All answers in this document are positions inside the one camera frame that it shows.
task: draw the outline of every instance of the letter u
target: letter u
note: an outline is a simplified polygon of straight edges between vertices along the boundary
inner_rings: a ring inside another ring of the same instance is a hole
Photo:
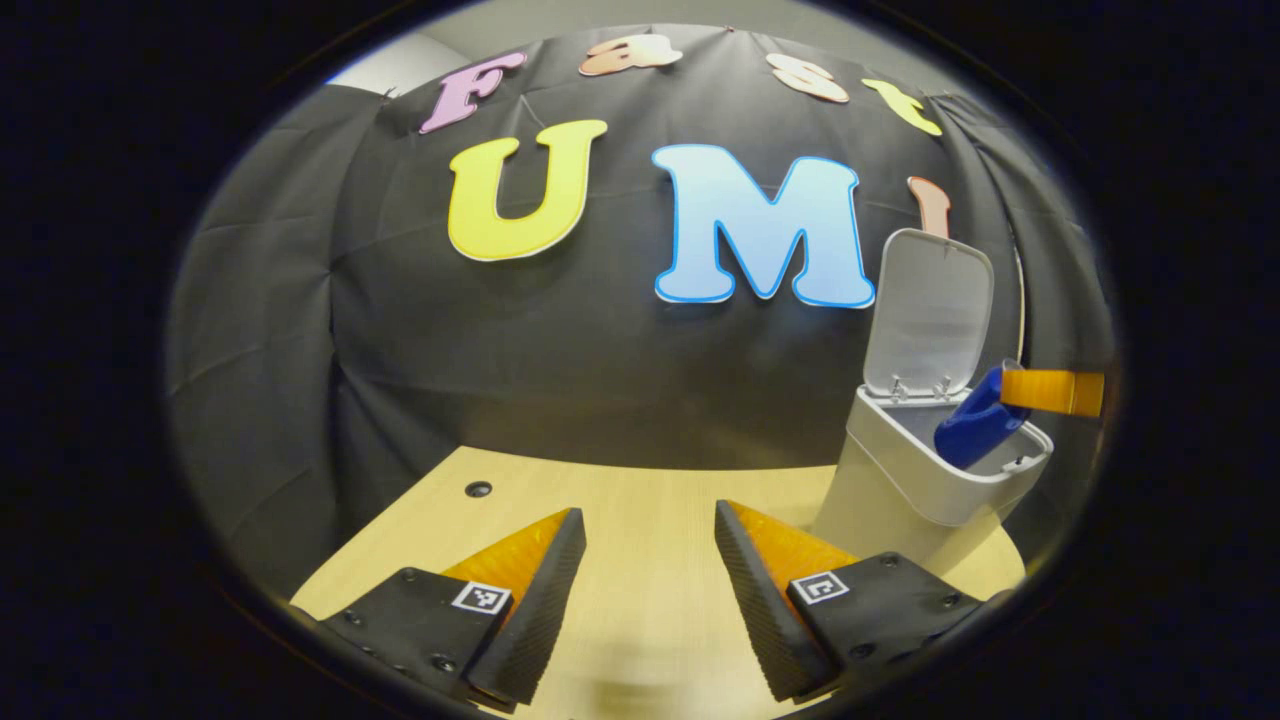
[[[515,220],[498,215],[498,182],[503,160],[520,147],[520,141],[503,137],[458,152],[449,163],[457,176],[449,200],[453,247],[488,263],[526,258],[563,240],[586,205],[591,141],[607,129],[603,120],[575,120],[538,133],[538,142],[549,149],[547,193],[536,210]]]

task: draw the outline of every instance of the trash can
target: trash can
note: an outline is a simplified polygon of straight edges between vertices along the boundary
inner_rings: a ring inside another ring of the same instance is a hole
[[[886,241],[864,384],[815,536],[859,557],[895,551],[941,575],[1036,484],[1053,442],[1030,423],[966,470],[933,447],[979,372],[993,281],[987,256],[954,240],[901,229]]]

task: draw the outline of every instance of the letter m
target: letter m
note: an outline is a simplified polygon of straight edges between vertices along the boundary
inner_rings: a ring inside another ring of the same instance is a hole
[[[719,265],[721,231],[762,299],[778,291],[804,237],[804,269],[791,284],[800,301],[867,307],[876,300],[858,247],[854,170],[797,158],[769,200],[723,147],[671,145],[655,150],[653,163],[671,173],[676,195],[675,260],[654,283],[663,300],[722,302],[733,295],[733,275]]]

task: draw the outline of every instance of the table surface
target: table surface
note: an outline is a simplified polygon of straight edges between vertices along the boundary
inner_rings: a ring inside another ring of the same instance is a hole
[[[316,619],[396,570],[440,571],[564,507],[588,547],[556,651],[516,717],[777,717],[713,536],[717,500],[809,529],[835,466],[655,470],[460,447],[334,553],[292,603]],[[463,488],[488,480],[488,497]],[[1024,577],[1004,529],[943,579],[986,600]],[[820,702],[822,698],[812,701]]]

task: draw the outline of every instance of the trash can lid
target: trash can lid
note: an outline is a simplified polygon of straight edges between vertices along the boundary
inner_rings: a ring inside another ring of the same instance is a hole
[[[878,297],[863,360],[874,395],[950,395],[978,365],[995,270],[987,256],[955,240],[900,229],[884,242]]]

